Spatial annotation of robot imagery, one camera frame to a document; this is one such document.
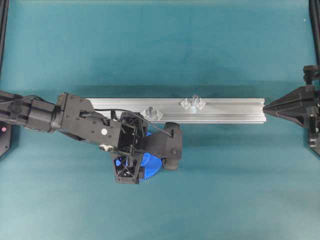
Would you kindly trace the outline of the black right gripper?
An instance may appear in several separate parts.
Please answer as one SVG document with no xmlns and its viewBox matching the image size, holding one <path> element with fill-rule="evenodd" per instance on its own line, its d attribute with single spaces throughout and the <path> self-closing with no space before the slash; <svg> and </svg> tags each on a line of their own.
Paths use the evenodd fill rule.
<svg viewBox="0 0 320 240">
<path fill-rule="evenodd" d="M 308 128 L 309 146 L 317 148 L 320 145 L 320 91 L 314 82 L 320 80 L 320 66 L 304 66 L 303 72 L 306 85 L 264 106 L 264 113 Z M 310 106 L 299 107 L 307 102 L 311 102 Z"/>
</svg>

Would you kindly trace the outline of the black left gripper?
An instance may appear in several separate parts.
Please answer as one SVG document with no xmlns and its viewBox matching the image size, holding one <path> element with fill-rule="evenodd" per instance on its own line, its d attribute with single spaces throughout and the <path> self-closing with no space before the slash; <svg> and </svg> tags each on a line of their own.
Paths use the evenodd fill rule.
<svg viewBox="0 0 320 240">
<path fill-rule="evenodd" d="M 139 184 L 145 177 L 145 167 L 142 166 L 144 155 L 134 152 L 139 148 L 140 139 L 147 136 L 148 123 L 144 117 L 137 112 L 123 112 L 118 118 L 115 111 L 111 112 L 110 118 L 94 111 L 85 112 L 84 117 L 102 121 L 101 128 L 91 131 L 102 139 L 98 141 L 85 139 L 84 142 L 97 145 L 104 151 L 113 152 L 111 159 L 115 181 L 119 184 Z"/>
</svg>

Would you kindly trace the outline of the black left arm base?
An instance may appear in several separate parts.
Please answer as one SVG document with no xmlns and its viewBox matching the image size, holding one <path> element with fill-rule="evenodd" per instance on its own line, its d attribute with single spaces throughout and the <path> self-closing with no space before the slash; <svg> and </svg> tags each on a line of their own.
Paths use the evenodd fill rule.
<svg viewBox="0 0 320 240">
<path fill-rule="evenodd" d="M 12 125 L 0 122 L 0 157 L 5 155 L 11 147 Z"/>
</svg>

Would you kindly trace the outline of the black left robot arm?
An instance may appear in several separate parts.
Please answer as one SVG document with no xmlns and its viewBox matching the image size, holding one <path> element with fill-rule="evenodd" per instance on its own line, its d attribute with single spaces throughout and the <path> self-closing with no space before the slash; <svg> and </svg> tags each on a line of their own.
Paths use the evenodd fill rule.
<svg viewBox="0 0 320 240">
<path fill-rule="evenodd" d="M 117 118 L 115 110 L 108 118 L 80 96 L 62 93 L 56 103 L 37 95 L 0 93 L 0 120 L 43 133 L 58 131 L 76 141 L 93 144 L 111 155 L 117 183 L 138 184 L 145 176 L 141 165 L 144 153 L 138 150 L 139 138 L 146 128 L 137 117 L 129 123 Z"/>
</svg>

